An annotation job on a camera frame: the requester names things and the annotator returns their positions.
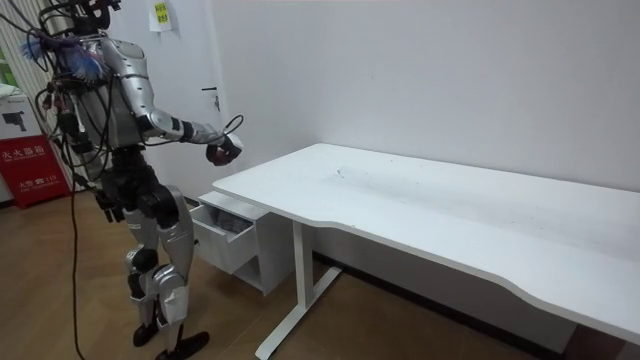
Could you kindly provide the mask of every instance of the baseboard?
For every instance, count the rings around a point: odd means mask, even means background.
[[[342,268],[342,271],[346,274],[349,274],[357,279],[360,279],[366,283],[369,283],[379,289],[382,289],[396,296],[399,296],[425,309],[438,313],[448,319],[451,319],[475,331],[478,331],[487,336],[490,336],[500,342],[503,342],[514,348],[517,348],[539,359],[543,359],[543,360],[564,359],[564,356],[562,354],[557,353],[551,349],[548,349],[542,345],[536,344],[533,341],[527,340],[521,336],[510,333],[506,330],[503,330],[497,326],[486,323],[482,320],[478,320],[470,315],[467,315],[463,312],[450,308],[446,305],[443,305],[441,303],[428,299],[422,295],[416,294],[407,289],[401,288],[395,284],[382,280],[362,270],[358,270],[349,265],[336,261],[326,255],[322,255],[320,253],[314,252],[313,257],[314,259],[318,260],[321,263],[324,263],[329,266],[338,266]]]

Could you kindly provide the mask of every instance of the wooden floor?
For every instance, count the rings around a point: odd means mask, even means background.
[[[129,301],[124,256],[134,240],[126,225],[106,222],[89,194],[77,196],[77,213],[78,317],[85,358],[153,359],[162,350],[160,336],[144,348],[131,344],[137,313]],[[76,359],[71,256],[69,198],[24,211],[0,210],[0,358]],[[290,278],[265,298],[196,259],[190,297],[186,335],[211,334],[209,345],[193,359],[253,359],[293,308],[295,282]],[[533,358],[343,274],[274,359]]]

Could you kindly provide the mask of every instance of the white drawer unit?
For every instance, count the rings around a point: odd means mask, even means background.
[[[221,211],[224,210],[206,205],[191,210],[193,230],[198,240],[196,254],[217,268],[233,274],[257,255],[255,225],[249,223],[241,230],[224,230],[215,222]]]
[[[198,200],[196,256],[264,295],[293,271],[291,220],[217,192]]]

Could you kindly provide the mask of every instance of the robot leg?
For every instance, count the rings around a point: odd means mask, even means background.
[[[154,219],[145,217],[140,210],[124,211],[124,216],[138,246],[126,258],[131,300],[138,307],[140,326],[133,333],[133,345],[140,347],[158,333],[155,321],[157,289],[153,273],[158,268],[158,233]]]
[[[178,221],[171,226],[162,226],[159,221],[158,235],[170,264],[161,266],[153,276],[158,289],[158,326],[165,334],[166,349],[157,360],[182,360],[191,357],[209,342],[209,334],[198,333],[183,339],[183,322],[189,306],[189,270],[193,260],[194,235],[191,215],[180,191],[167,186],[178,213]]]

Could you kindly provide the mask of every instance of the desk leg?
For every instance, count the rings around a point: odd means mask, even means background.
[[[260,345],[256,357],[267,360],[276,351],[284,338],[313,306],[316,300],[340,274],[340,269],[332,267],[313,285],[313,258],[311,241],[302,236],[302,224],[293,222],[293,247],[296,262],[296,287],[298,291],[298,305],[278,325],[271,335]]]

